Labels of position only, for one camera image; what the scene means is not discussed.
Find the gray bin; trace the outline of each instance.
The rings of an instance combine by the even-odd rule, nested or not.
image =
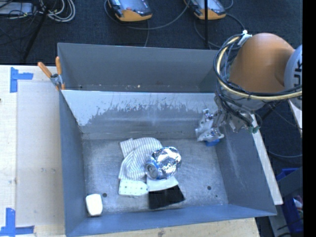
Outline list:
[[[66,235],[85,236],[271,216],[276,208],[253,137],[233,133],[197,142],[202,110],[216,109],[214,50],[59,43]],[[118,195],[119,142],[154,137],[182,156],[176,174],[186,198],[149,210],[147,195]],[[88,194],[103,213],[89,217]]]

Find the white foam block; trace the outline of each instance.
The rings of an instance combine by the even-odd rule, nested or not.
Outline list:
[[[85,197],[87,210],[91,216],[99,216],[102,213],[103,205],[100,194],[91,194]]]

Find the striped cloth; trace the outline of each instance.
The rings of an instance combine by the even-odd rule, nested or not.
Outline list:
[[[155,138],[129,139],[120,142],[124,159],[119,170],[119,179],[139,180],[146,175],[144,165],[154,150],[162,148]]]

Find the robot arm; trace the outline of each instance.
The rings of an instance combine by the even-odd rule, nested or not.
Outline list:
[[[237,54],[230,58],[234,47]],[[269,101],[290,99],[302,109],[302,45],[294,50],[276,35],[262,33],[253,37],[244,31],[223,44],[214,59],[214,70],[218,78],[214,97],[217,110],[203,110],[196,129],[198,141],[224,138],[220,127],[225,124],[234,132],[245,128],[256,133],[260,123],[253,126],[253,115]]]

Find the blue tape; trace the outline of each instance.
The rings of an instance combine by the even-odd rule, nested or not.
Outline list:
[[[19,70],[11,67],[11,79],[10,79],[10,93],[18,91],[18,80],[32,80],[32,73],[21,73]]]
[[[215,146],[217,143],[219,143],[219,139],[213,140],[212,142],[208,142],[208,141],[205,142],[207,147]]]
[[[1,227],[0,236],[15,237],[15,235],[27,235],[34,232],[34,226],[15,227],[15,210],[7,208],[5,210],[5,227]]]

